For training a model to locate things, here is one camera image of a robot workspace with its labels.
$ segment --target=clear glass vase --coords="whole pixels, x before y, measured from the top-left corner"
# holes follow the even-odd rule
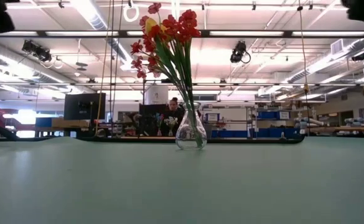
[[[184,104],[185,114],[176,132],[176,145],[182,150],[200,150],[207,145],[207,134],[198,117],[198,103]]]

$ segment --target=green table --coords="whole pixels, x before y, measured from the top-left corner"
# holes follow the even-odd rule
[[[364,139],[0,142],[0,224],[364,223]]]

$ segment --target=person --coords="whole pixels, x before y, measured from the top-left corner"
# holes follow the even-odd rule
[[[168,119],[169,117],[177,118],[177,124],[172,128],[173,136],[176,135],[176,132],[180,126],[180,123],[183,120],[184,113],[185,113],[185,110],[177,104],[177,98],[173,97],[173,99],[171,99],[169,101],[168,110],[164,114],[164,119]],[[170,129],[169,129],[168,125],[166,125],[165,122],[162,122],[161,133],[163,135],[167,136],[169,134],[169,131],[170,131]]]

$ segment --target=white cylinder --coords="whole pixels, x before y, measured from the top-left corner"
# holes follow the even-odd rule
[[[152,85],[144,97],[147,105],[165,104],[168,102],[168,86]]]

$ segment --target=yellow flower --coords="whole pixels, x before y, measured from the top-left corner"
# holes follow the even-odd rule
[[[148,35],[151,31],[151,28],[157,26],[157,22],[154,19],[148,18],[146,20],[146,35]]]

